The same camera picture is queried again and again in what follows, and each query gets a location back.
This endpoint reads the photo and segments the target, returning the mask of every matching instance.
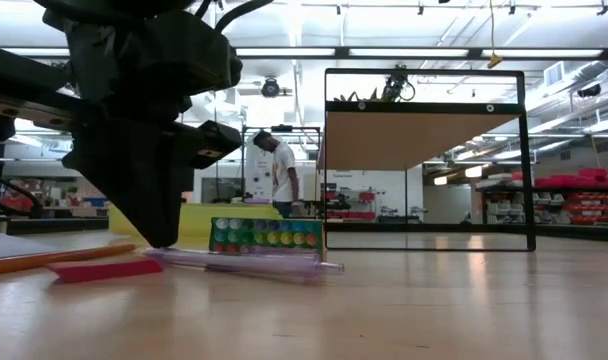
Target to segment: watercolor paint set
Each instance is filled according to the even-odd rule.
[[[311,253],[324,258],[321,221],[214,217],[209,250],[232,254]]]

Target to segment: jeans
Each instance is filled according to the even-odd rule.
[[[291,217],[291,214],[293,213],[293,207],[290,201],[273,201],[273,207],[277,209],[284,219]]]

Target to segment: cork board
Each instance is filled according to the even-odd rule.
[[[329,170],[409,169],[516,117],[329,112],[317,164],[324,168],[328,151]]]

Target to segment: yellow box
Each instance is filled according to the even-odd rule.
[[[264,204],[182,204],[177,245],[183,248],[208,249],[213,217],[269,220],[282,218],[273,206]],[[131,222],[112,204],[108,209],[108,228],[115,234],[141,238]]]

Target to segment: workshop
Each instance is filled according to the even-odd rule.
[[[0,360],[608,359],[608,0],[0,0]]]

